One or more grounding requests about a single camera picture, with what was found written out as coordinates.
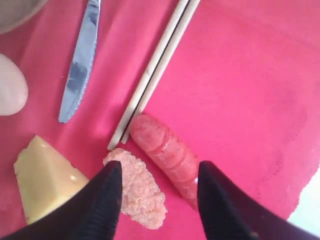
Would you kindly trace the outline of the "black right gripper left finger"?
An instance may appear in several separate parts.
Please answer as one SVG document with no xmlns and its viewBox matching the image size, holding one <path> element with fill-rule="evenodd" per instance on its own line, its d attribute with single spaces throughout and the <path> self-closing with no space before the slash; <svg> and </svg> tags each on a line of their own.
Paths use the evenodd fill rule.
<svg viewBox="0 0 320 240">
<path fill-rule="evenodd" d="M 122 166 L 110 161 L 66 203 L 6 240 L 112 240 L 122 205 Z"/>
</svg>

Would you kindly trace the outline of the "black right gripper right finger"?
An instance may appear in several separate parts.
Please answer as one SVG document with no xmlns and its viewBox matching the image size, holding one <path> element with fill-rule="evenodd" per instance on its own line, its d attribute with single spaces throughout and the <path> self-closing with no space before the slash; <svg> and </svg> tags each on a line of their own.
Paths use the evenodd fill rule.
<svg viewBox="0 0 320 240">
<path fill-rule="evenodd" d="M 253 200 L 208 160 L 199 164 L 197 202 L 208 240 L 317 239 Z"/>
</svg>

